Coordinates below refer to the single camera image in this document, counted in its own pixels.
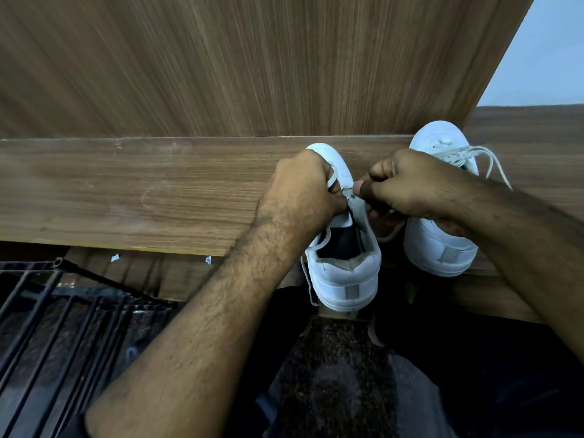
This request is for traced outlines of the person's dark trousers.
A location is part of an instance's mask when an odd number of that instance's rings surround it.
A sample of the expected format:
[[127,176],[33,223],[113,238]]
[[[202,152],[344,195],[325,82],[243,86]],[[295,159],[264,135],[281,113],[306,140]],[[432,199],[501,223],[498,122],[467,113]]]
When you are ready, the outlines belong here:
[[584,364],[548,326],[458,311],[454,279],[383,270],[371,322],[274,292],[224,438],[584,438]]

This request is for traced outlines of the person's right forearm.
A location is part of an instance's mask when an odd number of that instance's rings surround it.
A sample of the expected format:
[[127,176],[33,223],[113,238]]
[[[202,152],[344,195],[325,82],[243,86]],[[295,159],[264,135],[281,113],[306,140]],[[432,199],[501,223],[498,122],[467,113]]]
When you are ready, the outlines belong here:
[[444,213],[584,363],[584,222],[468,173],[449,179]]

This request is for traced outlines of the person's right hand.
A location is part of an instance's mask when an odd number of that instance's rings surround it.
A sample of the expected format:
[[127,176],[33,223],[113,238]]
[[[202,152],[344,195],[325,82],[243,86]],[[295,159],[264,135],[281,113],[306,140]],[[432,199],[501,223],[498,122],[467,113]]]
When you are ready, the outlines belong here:
[[373,165],[360,180],[387,181],[388,201],[365,201],[367,216],[378,239],[393,238],[409,218],[434,220],[450,235],[464,229],[449,217],[453,196],[464,175],[431,155],[398,149]]

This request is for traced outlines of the brown wooden back panel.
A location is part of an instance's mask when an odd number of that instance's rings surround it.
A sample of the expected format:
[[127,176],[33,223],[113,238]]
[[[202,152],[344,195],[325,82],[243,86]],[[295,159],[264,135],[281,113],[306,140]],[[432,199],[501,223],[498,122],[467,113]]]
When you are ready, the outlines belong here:
[[0,0],[0,138],[464,125],[534,0]]

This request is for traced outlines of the person's left forearm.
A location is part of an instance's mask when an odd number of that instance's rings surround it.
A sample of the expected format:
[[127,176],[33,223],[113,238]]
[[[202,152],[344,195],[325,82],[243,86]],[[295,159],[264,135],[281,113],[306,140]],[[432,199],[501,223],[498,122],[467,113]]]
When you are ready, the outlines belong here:
[[325,225],[258,217],[86,411],[90,438],[219,438],[268,302]]

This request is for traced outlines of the person's left hand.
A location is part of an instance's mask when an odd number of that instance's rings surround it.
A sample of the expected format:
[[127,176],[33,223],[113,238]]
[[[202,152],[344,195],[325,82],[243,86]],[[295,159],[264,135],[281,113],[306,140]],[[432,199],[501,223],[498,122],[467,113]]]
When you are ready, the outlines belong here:
[[253,224],[270,226],[278,239],[303,250],[332,222],[321,220],[318,203],[318,154],[304,149],[277,162]]

